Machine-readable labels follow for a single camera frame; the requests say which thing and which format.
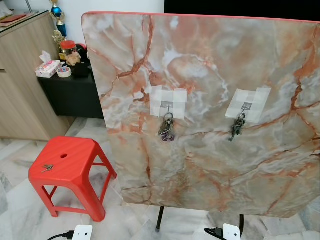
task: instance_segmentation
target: white wall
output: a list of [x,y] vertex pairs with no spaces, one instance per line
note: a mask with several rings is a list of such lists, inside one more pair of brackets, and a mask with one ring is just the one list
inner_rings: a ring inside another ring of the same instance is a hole
[[[27,10],[25,0],[4,0],[8,8]],[[50,10],[49,0],[29,0],[33,10]],[[115,11],[138,13],[163,13],[165,0],[59,0],[58,6],[65,13],[67,37],[76,43],[85,43],[81,16],[89,11]]]

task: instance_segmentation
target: metal stand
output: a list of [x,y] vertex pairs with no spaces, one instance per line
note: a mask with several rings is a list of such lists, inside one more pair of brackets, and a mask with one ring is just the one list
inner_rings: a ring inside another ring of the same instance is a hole
[[159,211],[159,216],[158,216],[158,222],[156,223],[156,227],[155,227],[156,233],[160,232],[160,225],[161,225],[161,221],[162,221],[162,215],[164,214],[164,210],[165,210],[165,207],[161,206],[160,211]]

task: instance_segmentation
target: trophy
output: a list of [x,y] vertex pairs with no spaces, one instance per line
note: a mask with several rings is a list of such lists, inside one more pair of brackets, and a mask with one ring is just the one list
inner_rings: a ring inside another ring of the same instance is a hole
[[58,30],[61,32],[62,36],[66,37],[67,36],[67,31],[66,31],[66,25],[63,22],[65,20],[65,14],[61,10],[60,7],[58,7],[57,3],[58,0],[50,0],[52,3],[52,8],[51,8],[51,17],[56,20],[56,27]]

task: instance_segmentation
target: glass jar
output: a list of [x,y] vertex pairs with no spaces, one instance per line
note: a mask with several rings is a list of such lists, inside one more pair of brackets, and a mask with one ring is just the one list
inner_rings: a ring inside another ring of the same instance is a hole
[[74,66],[76,63],[80,63],[80,55],[77,52],[77,47],[74,41],[66,40],[60,43],[62,52],[65,56],[66,64]]

